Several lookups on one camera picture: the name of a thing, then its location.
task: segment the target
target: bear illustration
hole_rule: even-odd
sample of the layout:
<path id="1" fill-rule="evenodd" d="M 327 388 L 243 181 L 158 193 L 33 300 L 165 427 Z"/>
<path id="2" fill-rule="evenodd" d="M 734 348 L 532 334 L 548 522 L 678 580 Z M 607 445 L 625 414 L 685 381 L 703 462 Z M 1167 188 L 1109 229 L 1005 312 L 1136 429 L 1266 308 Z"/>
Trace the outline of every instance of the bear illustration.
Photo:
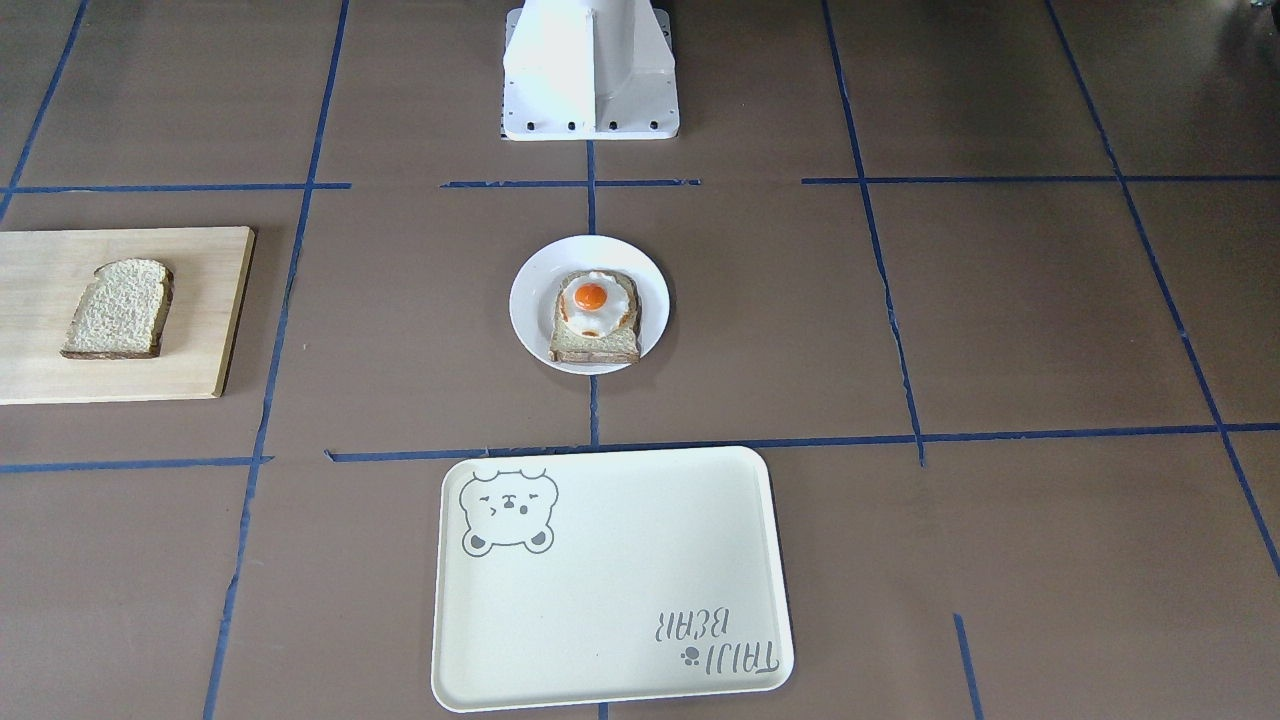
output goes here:
<path id="1" fill-rule="evenodd" d="M 488 555 L 495 544 L 524 544 L 529 552 L 547 552 L 556 539 L 550 520 L 557 500 L 559 488 L 545 471 L 500 471 L 492 478 L 472 474 L 460 495 L 467 518 L 462 548 L 472 557 Z"/>

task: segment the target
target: fried egg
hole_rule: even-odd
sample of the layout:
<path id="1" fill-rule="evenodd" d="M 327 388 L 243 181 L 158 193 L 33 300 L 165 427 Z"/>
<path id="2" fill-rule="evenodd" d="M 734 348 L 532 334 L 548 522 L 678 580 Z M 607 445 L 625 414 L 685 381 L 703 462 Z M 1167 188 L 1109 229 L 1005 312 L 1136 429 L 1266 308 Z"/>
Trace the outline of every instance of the fried egg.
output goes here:
<path id="1" fill-rule="evenodd" d="M 604 337 L 631 313 L 631 297 L 608 273 L 591 270 L 570 281 L 561 292 L 561 318 L 581 337 Z"/>

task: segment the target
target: egg white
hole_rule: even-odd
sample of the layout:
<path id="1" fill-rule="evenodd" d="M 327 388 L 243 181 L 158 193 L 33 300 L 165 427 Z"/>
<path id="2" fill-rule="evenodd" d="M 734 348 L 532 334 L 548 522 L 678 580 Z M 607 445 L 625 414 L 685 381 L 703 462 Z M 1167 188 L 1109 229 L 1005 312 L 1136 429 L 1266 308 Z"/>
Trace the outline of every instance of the egg white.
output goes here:
<path id="1" fill-rule="evenodd" d="M 598 284 L 604 288 L 605 300 L 596 310 L 586 310 L 573 301 L 573 293 L 584 284 Z M 573 278 L 559 299 L 561 318 L 564 327 L 575 334 L 586 338 L 604 337 L 618 329 L 623 318 L 631 311 L 631 297 L 617 281 L 605 273 L 593 270 L 585 275 Z"/>

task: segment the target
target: toast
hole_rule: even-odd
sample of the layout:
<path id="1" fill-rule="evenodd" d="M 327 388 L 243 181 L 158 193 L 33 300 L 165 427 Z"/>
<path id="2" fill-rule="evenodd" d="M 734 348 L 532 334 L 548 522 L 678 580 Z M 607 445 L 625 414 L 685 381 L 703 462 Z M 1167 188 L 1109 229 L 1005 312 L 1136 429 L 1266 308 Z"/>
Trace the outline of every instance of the toast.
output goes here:
<path id="1" fill-rule="evenodd" d="M 60 352 L 72 360 L 156 357 L 170 302 L 173 273 L 163 263 L 108 263 L 93 270 Z"/>
<path id="2" fill-rule="evenodd" d="M 620 286 L 627 293 L 627 310 L 618 322 L 617 328 L 602 337 L 584 337 L 573 332 L 567 324 L 564 290 L 582 275 L 600 273 Z M 628 365 L 640 360 L 640 296 L 636 293 L 635 282 L 627 275 L 613 270 L 579 270 L 570 273 L 556 293 L 556 327 L 552 332 L 550 357 L 554 363 L 602 363 L 611 365 Z"/>

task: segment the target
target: wooden cutting board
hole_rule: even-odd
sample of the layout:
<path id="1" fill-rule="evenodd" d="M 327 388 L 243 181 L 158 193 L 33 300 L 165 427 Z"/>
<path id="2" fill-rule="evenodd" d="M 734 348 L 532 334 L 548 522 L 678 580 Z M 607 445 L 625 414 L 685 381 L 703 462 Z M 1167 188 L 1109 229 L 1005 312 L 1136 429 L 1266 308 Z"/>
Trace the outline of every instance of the wooden cutting board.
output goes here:
<path id="1" fill-rule="evenodd" d="M 220 396 L 252 251 L 247 227 L 0 233 L 0 405 Z M 93 270 L 125 258 L 173 272 L 160 356 L 63 357 Z"/>

